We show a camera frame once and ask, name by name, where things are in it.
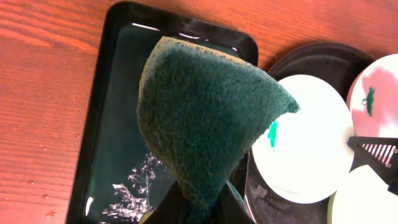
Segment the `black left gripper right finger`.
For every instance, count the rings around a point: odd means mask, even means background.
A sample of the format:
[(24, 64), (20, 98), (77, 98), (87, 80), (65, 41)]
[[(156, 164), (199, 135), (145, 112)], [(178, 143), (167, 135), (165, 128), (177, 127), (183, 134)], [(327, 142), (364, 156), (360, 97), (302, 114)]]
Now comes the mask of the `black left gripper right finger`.
[(237, 198), (232, 185), (227, 182), (222, 188), (214, 214), (215, 224), (254, 224)]

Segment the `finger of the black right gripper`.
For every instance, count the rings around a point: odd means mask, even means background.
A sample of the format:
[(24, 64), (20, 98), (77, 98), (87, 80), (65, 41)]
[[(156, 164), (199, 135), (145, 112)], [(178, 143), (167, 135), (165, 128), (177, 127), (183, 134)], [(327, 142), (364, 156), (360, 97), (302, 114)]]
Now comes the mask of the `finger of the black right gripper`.
[(347, 145), (397, 195), (397, 138), (352, 136)]

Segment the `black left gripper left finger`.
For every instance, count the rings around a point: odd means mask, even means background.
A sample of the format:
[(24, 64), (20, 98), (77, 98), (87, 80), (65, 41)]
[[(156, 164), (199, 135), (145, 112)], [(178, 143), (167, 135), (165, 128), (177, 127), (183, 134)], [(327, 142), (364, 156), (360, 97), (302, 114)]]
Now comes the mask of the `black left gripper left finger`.
[(143, 224), (185, 224), (187, 203), (177, 181), (175, 181), (159, 206)]

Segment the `white pinkish plate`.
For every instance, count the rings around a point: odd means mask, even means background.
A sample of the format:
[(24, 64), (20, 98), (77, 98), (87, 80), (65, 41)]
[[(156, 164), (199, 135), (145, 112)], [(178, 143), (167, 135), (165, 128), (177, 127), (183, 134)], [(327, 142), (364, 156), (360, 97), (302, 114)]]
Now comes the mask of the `white pinkish plate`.
[(355, 135), (396, 138), (397, 54), (366, 67), (351, 85), (346, 102)]

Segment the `mint plate with green stain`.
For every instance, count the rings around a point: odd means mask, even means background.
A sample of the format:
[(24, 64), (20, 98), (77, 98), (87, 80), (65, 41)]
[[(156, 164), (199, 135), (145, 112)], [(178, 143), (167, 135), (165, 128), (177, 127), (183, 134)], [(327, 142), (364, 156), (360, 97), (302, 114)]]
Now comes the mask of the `mint plate with green stain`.
[(277, 195), (295, 203), (319, 202), (337, 190), (351, 169), (351, 113), (341, 95), (320, 78), (292, 75), (279, 84), (300, 110), (280, 116), (254, 143), (254, 162)]

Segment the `green scrub sponge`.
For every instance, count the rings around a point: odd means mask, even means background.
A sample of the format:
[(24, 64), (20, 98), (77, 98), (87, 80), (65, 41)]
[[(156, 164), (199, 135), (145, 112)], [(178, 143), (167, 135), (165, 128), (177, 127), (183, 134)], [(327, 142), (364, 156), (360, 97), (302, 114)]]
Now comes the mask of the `green scrub sponge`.
[(208, 223), (244, 153), (299, 104), (265, 71), (232, 55), (163, 37), (139, 83), (137, 122), (175, 175), (186, 223)]

